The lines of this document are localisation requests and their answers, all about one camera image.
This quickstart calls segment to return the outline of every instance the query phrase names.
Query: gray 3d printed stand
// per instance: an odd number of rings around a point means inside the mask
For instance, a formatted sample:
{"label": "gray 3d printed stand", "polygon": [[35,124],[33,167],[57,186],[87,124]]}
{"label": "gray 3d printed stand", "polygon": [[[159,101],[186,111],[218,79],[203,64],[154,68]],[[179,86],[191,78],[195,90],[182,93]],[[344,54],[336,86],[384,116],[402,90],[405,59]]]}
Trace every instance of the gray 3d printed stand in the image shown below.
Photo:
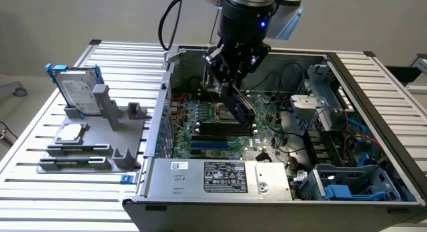
{"label": "gray 3d printed stand", "polygon": [[101,116],[81,116],[63,108],[66,117],[38,161],[37,173],[126,172],[138,168],[135,156],[146,109],[138,103],[117,106],[107,86],[91,90]]}

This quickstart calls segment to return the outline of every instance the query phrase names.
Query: motherboard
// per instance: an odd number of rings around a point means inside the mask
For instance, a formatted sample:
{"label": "motherboard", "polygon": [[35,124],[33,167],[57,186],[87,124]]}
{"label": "motherboard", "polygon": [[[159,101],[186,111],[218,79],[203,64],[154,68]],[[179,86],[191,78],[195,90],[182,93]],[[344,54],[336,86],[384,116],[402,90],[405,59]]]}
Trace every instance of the motherboard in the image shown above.
{"label": "motherboard", "polygon": [[241,127],[221,102],[182,95],[170,103],[173,121],[173,158],[257,160],[284,162],[288,155],[280,152],[284,136],[280,112],[273,95],[249,94],[256,111],[249,128]]}

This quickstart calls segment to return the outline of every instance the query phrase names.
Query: circuit board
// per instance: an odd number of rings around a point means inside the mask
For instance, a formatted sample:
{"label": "circuit board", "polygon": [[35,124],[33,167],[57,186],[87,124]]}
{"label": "circuit board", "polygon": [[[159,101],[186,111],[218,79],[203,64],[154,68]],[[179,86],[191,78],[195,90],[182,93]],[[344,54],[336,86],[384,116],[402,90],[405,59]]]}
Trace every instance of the circuit board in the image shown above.
{"label": "circuit board", "polygon": [[254,157],[265,152],[272,162],[284,162],[288,155],[277,152],[276,145],[282,140],[282,135],[273,132],[269,126],[282,131],[280,121],[274,120],[276,107],[266,116],[266,111],[273,103],[270,97],[264,94],[253,94],[249,97],[256,117],[253,121],[252,134],[249,135],[224,135],[220,143],[209,138],[218,136],[199,136],[198,125],[238,126],[230,113],[220,102],[199,101],[190,96],[170,105],[173,119],[173,158],[179,159],[224,159],[224,160],[254,160]]}

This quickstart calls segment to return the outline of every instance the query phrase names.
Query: power supply label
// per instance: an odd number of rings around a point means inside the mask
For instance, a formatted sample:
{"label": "power supply label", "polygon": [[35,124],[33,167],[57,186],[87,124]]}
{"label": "power supply label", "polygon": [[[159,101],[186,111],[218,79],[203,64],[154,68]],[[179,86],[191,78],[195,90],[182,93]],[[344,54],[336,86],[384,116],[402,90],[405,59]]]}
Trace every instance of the power supply label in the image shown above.
{"label": "power supply label", "polygon": [[203,162],[202,173],[206,193],[248,193],[245,163]]}

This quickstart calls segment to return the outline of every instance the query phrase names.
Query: robotic arm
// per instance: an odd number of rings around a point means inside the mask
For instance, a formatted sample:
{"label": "robotic arm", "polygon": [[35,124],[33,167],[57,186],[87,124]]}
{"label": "robotic arm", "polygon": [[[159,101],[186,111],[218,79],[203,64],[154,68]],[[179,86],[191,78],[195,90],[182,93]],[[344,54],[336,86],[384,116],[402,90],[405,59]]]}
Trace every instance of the robotic arm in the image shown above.
{"label": "robotic arm", "polygon": [[288,39],[302,13],[301,0],[217,2],[221,6],[220,39],[202,60],[213,75],[224,106],[238,123],[250,126],[256,113],[240,92],[241,81],[256,71],[270,50],[269,45],[262,43],[264,38]]}

